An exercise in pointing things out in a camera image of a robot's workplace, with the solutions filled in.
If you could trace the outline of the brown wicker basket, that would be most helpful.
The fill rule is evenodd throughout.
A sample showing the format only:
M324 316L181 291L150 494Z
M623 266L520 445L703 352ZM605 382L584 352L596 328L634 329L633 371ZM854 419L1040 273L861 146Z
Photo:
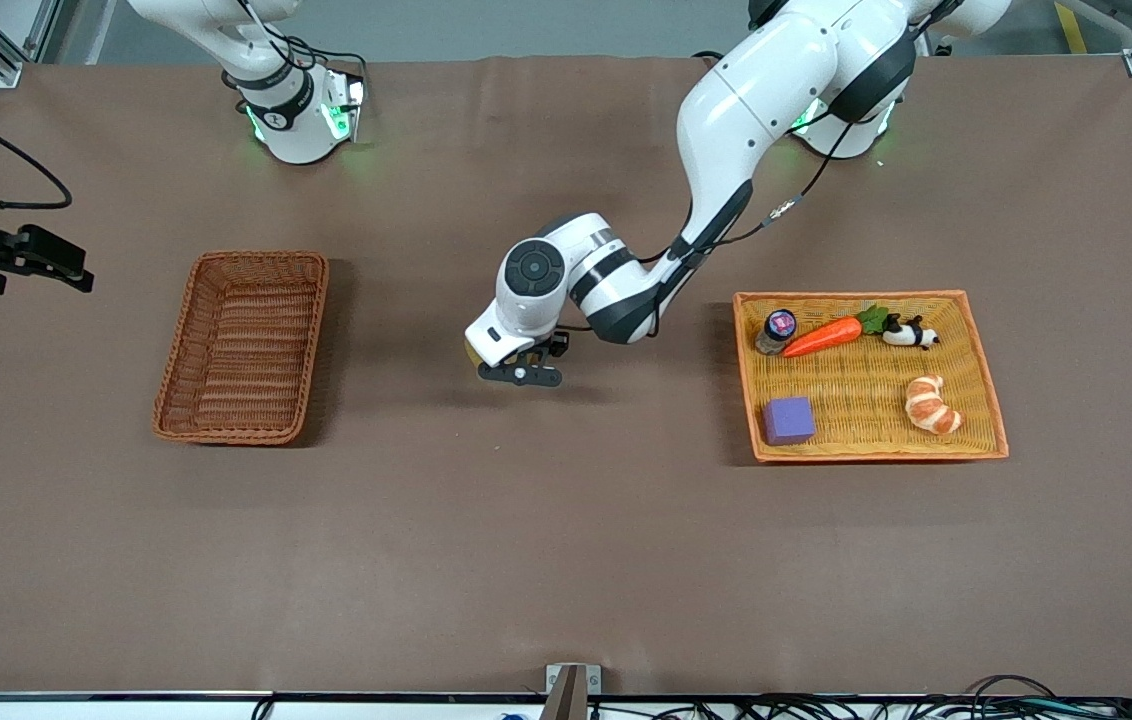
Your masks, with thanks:
M205 252L191 266L153 432L275 447L305 428L331 278L319 252Z

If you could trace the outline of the orange wicker basket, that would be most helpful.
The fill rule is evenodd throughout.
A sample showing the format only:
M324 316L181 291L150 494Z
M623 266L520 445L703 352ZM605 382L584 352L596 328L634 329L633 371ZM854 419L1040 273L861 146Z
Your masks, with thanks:
M754 345L767 314L794 312L807 333L869 307L921 318L938 333L928 351L860 337L816 354L784 359ZM985 348L962 290L898 292L739 292L732 297L736 355L752 451L758 462L974 461L1009 455L1004 421ZM949 434L915 427L906 414L906 386L921 375L941 379L940 396L962 415ZM767 442L764 408L803 397L816 432L807 442Z

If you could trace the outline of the brown table cover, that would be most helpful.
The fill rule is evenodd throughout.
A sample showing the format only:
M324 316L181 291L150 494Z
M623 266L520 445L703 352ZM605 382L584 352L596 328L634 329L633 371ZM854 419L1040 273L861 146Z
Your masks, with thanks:
M557 389L480 382L501 256L598 211L640 256L688 202L686 59L371 70L365 146L288 168L209 67L35 67L0 132L72 208L78 293L0 297L0 691L1132 696L1132 77L921 61L866 158L691 278L661 333L578 334ZM187 445L153 410L205 252L319 252L305 428ZM740 291L964 290L1010 455L761 465Z

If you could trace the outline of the small dark capped bottle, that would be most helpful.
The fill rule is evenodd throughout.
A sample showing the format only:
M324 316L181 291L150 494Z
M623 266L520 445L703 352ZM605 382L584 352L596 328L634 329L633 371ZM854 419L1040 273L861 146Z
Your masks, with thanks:
M787 343L794 340L796 332L798 322L794 312L781 307L764 316L761 329L755 334L754 348L758 354L780 355Z

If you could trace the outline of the purple cube block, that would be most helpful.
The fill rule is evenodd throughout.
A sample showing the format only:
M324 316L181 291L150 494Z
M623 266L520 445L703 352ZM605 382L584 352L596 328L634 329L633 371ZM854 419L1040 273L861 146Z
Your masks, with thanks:
M772 398L764 404L761 415L767 446L800 445L816 436L816 415L808 397Z

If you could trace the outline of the orange toy carrot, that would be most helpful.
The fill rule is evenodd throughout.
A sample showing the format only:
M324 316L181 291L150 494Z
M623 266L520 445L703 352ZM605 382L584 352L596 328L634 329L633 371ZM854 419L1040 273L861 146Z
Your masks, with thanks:
M859 312L840 316L791 340L781 351L781 355L790 359L790 357L817 354L827 348L848 345L864 334L881 334L889 315L886 307L873 305Z

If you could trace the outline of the small toy panda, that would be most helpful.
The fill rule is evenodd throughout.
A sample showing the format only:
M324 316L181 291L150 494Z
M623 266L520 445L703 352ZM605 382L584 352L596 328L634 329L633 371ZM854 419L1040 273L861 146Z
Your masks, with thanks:
M931 350L941 342L938 332L924 324L921 315L914 315L904 320L903 315L898 312L886 316L880 337L886 345L923 350Z

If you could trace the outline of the toy croissant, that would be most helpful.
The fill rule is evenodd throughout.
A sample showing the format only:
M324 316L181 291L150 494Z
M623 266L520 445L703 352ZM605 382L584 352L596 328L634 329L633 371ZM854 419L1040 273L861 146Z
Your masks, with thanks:
M940 375L921 375L904 388L904 413L915 428L949 436L962 427L964 418L942 397L945 379Z

